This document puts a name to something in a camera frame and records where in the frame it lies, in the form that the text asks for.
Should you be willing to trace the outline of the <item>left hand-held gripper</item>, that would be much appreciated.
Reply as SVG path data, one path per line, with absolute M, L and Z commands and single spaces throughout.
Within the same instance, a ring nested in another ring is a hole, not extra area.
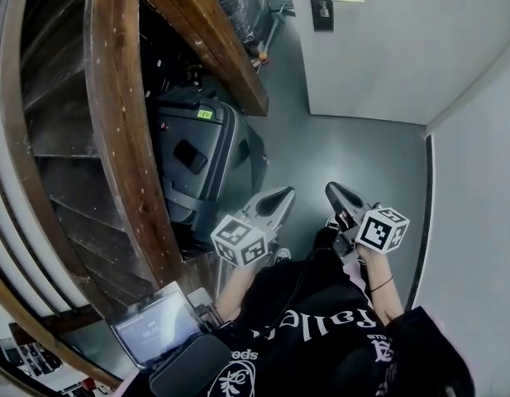
M 217 255 L 237 268 L 272 256 L 279 248 L 277 231 L 287 220 L 294 202 L 295 189 L 280 187 L 258 193 L 254 204 L 227 214 L 211 233 Z

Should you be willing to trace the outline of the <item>long handled floor squeegee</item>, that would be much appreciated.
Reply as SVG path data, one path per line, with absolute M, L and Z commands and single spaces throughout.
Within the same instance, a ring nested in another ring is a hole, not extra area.
M 287 17 L 295 17 L 293 1 L 286 0 L 282 2 L 271 3 L 269 5 L 269 12 L 272 16 L 273 22 L 267 40 L 264 42 L 263 53 L 265 54 L 269 53 L 270 44 L 279 25 L 284 24 Z

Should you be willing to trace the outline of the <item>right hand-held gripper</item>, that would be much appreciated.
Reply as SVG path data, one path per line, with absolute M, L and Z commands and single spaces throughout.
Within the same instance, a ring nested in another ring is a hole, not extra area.
M 334 241 L 339 256 L 350 254 L 357 244 L 381 254 L 400 247 L 410 224 L 408 218 L 379 203 L 364 204 L 355 191 L 337 182 L 329 182 L 325 193 L 340 225 Z

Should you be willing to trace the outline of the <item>tablet with timer screen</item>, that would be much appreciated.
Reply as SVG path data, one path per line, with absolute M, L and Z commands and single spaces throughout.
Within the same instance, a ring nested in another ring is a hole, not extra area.
M 132 361 L 144 368 L 201 332 L 185 298 L 173 292 L 115 322 L 112 330 Z

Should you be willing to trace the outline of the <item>person's left forearm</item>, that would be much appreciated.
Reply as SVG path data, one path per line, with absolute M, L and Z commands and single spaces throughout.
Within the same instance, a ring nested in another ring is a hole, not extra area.
M 238 316 L 245 293 L 255 277 L 255 271 L 254 265 L 232 271 L 216 301 L 217 312 L 222 320 L 233 320 Z

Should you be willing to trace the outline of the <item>person's black trousers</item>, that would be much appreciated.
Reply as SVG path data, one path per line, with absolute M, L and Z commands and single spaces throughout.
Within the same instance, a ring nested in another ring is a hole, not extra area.
M 365 294 L 344 272 L 333 250 L 335 237 L 335 230 L 324 227 L 306 259 L 262 269 L 243 299 L 239 319 L 265 327 L 291 309 L 315 308 L 324 314 L 331 308 L 366 306 Z

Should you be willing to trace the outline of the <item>large black hard case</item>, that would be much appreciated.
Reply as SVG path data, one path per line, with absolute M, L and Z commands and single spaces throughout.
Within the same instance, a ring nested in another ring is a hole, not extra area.
M 199 109 L 212 111 L 212 119 L 197 118 Z M 242 208 L 262 187 L 268 164 L 262 138 L 214 90 L 182 86 L 152 101 L 150 135 L 179 249 L 211 248 L 221 216 Z M 174 157 L 182 139 L 207 157 L 198 175 Z

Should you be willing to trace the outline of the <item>silver door lock plate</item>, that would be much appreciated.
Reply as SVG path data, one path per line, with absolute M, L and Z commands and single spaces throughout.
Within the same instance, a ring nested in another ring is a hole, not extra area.
M 312 23 L 315 32 L 325 31 L 325 32 L 333 32 L 334 31 L 334 15 L 333 15 L 333 2 L 327 0 L 330 10 L 330 16 L 328 18 L 320 16 L 319 10 L 319 0 L 310 0 L 311 8 L 312 8 Z

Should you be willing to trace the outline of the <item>black tablet mount bracket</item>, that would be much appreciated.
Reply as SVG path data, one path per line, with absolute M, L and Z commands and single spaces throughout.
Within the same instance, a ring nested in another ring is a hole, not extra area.
M 217 329 L 223 325 L 223 320 L 217 311 L 210 294 L 203 287 L 200 287 L 187 295 L 189 303 L 200 319 L 208 324 L 210 328 Z

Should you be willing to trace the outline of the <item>plastic wrapped pallet load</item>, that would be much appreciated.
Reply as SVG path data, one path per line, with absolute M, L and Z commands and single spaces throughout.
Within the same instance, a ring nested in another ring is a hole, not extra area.
M 244 45 L 258 44 L 271 21 L 267 0 L 217 0 Z

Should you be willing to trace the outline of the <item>black skirting board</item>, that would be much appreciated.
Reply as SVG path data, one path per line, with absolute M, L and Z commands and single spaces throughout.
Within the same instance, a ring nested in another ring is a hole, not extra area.
M 412 284 L 408 295 L 408 300 L 405 306 L 406 310 L 410 310 L 416 300 L 417 291 L 422 279 L 422 272 L 425 265 L 425 259 L 427 254 L 427 245 L 431 230 L 431 215 L 432 215 L 432 204 L 433 204 L 433 187 L 434 187 L 434 167 L 433 167 L 433 142 L 432 135 L 429 135 L 425 139 L 426 144 L 426 198 L 425 208 L 423 215 L 422 224 L 422 236 L 419 246 L 419 252 L 417 257 L 417 264 L 412 278 Z

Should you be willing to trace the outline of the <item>white door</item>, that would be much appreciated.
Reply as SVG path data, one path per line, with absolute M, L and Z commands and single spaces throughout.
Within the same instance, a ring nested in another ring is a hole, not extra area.
M 333 32 L 293 5 L 313 115 L 425 126 L 510 41 L 510 0 L 333 2 Z

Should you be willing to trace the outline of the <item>person's right forearm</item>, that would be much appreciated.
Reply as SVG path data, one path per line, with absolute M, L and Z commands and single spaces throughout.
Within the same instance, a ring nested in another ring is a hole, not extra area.
M 356 248 L 366 265 L 374 311 L 384 325 L 404 313 L 386 255 L 359 244 Z

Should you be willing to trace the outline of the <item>person's black printed shirt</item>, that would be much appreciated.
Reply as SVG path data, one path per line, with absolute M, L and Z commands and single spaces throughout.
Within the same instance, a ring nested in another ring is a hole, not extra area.
M 464 359 L 428 313 L 383 324 L 356 289 L 280 309 L 248 296 L 226 335 L 231 360 L 206 397 L 475 397 Z

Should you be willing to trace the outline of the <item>dark wooden staircase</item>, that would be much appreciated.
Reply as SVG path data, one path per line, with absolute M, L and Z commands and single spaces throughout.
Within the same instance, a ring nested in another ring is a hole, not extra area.
M 22 232 L 0 132 L 0 302 L 15 320 L 13 336 L 112 388 L 133 366 L 108 323 L 185 277 L 147 106 L 175 39 L 146 0 L 26 0 L 27 133 L 55 215 L 89 275 L 82 285 L 53 256 L 38 256 Z

